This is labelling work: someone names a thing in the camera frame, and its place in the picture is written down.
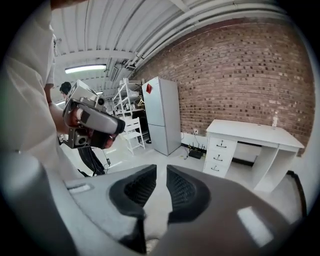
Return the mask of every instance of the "red diamond sticker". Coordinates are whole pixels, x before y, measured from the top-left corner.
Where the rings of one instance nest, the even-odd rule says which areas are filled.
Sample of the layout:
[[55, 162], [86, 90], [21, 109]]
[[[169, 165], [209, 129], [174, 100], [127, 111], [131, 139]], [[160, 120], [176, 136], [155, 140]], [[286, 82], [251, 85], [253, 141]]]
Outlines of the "red diamond sticker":
[[146, 85], [146, 92], [147, 92], [148, 94], [150, 94], [150, 93], [151, 93], [151, 90], [152, 90], [152, 86], [148, 83], [148, 84]]

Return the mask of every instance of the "desk drawer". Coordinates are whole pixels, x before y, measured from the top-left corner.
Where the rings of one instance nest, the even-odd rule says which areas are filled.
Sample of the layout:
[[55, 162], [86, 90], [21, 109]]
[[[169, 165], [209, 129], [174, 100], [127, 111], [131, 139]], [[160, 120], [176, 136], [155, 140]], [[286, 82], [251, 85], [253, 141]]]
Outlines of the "desk drawer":
[[220, 166], [229, 166], [232, 155], [216, 151], [207, 151], [205, 160]]
[[234, 153], [237, 146], [237, 141], [228, 140], [223, 138], [215, 138], [210, 136], [209, 139], [209, 151], [218, 151], [218, 152], [230, 152]]
[[203, 169], [203, 172], [205, 174], [214, 175], [220, 178], [224, 178], [226, 176], [227, 171], [228, 171], [227, 166], [215, 164], [214, 162], [210, 162], [210, 161], [205, 162], [205, 167]]

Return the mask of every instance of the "plastic water bottle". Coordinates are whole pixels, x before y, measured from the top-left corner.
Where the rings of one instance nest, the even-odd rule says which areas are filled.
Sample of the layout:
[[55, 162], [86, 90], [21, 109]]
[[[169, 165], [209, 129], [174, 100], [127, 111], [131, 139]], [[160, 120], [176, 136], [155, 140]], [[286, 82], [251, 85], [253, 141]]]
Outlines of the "plastic water bottle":
[[274, 116], [272, 118], [272, 129], [275, 130], [277, 127], [277, 122], [278, 122], [278, 112], [276, 111], [274, 113]]

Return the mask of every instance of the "white shirt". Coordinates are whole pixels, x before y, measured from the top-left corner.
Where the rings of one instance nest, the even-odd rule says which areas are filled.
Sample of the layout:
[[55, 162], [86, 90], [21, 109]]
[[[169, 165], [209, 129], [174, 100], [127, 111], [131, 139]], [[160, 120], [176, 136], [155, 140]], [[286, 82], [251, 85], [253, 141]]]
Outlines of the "white shirt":
[[54, 44], [50, 1], [33, 13], [17, 33], [4, 60], [6, 145], [36, 157], [64, 180], [81, 178], [59, 147], [44, 87], [53, 84]]

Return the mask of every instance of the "white refrigerator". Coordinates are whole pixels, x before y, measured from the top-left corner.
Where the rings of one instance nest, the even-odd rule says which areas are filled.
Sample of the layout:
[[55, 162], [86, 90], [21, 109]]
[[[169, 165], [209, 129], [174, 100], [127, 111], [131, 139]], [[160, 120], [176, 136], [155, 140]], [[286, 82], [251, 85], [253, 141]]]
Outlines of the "white refrigerator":
[[168, 156], [181, 146], [177, 83], [155, 77], [142, 86], [142, 93], [151, 145]]

